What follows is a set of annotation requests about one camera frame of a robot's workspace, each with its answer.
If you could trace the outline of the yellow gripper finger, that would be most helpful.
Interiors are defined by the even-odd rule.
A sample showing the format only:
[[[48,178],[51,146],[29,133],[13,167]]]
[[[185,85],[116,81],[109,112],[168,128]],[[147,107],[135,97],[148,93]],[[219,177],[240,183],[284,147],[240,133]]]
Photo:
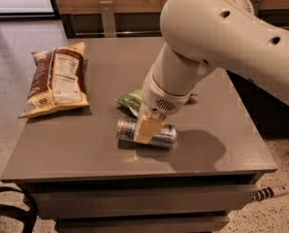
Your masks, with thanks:
[[[138,122],[134,140],[147,144],[164,126],[165,116],[142,104],[138,113]]]

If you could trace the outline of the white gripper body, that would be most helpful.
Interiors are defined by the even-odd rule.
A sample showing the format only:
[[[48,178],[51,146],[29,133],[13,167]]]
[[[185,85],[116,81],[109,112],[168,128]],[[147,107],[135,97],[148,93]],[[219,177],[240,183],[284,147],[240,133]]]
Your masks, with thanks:
[[[188,101],[190,94],[172,95],[156,83],[151,73],[148,73],[142,90],[143,111],[158,113],[163,116],[176,114]]]

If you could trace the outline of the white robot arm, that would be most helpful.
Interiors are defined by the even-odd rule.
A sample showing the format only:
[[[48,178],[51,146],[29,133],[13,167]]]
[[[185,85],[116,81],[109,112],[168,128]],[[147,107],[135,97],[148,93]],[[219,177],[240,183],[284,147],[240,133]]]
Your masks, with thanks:
[[[136,141],[150,142],[216,68],[289,106],[289,30],[256,17],[249,0],[167,0],[160,29],[165,44],[144,80]]]

